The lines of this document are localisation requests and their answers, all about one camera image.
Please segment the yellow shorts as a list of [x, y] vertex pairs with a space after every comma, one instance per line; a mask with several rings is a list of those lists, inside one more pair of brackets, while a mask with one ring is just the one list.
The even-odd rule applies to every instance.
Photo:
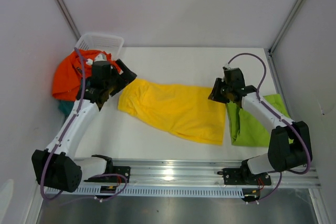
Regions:
[[226, 107], [208, 99], [209, 87], [135, 79], [122, 91], [118, 110], [177, 137], [222, 145]]

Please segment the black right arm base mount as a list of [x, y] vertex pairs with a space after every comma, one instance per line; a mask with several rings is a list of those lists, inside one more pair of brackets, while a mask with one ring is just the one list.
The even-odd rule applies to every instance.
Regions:
[[271, 185], [271, 178], [269, 174], [261, 173], [255, 175], [246, 168], [223, 168], [217, 171], [217, 175], [222, 176], [225, 185]]

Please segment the lime green shorts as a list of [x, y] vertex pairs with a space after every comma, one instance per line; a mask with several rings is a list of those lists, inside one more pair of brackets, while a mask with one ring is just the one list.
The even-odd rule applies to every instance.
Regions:
[[249, 112], [235, 103], [226, 104], [231, 143], [234, 146], [268, 147], [270, 134]]

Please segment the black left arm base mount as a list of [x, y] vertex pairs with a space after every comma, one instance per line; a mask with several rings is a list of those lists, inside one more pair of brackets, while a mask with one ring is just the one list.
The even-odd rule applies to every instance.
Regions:
[[119, 174], [123, 175], [126, 178], [127, 183], [129, 182], [131, 175], [130, 166], [110, 166], [102, 173], [103, 176], [98, 177], [93, 176], [85, 180], [85, 182], [92, 183], [124, 183], [124, 178], [119, 176], [108, 176], [108, 174]]

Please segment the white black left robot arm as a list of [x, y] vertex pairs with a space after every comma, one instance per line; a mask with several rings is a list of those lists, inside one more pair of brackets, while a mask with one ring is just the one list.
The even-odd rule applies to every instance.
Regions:
[[110, 97], [136, 79], [122, 60], [113, 66], [106, 60], [93, 62], [91, 76], [85, 78], [77, 93], [73, 109], [61, 130], [44, 150], [35, 150], [32, 164], [40, 189], [45, 187], [74, 192], [82, 182], [112, 182], [117, 169], [113, 160], [92, 155], [75, 162], [75, 154], [88, 127]]

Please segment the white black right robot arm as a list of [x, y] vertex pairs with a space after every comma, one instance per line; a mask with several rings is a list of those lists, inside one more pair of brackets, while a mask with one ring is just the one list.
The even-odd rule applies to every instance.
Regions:
[[257, 119], [270, 135], [267, 153], [245, 160], [247, 166], [240, 170], [240, 179], [251, 184], [261, 173], [299, 174], [296, 168], [302, 165], [306, 166], [302, 173], [307, 173], [312, 162], [308, 125], [284, 116], [260, 95], [258, 88], [247, 86], [239, 68], [225, 67], [223, 71], [223, 78], [216, 79], [208, 98], [224, 104], [235, 103]]

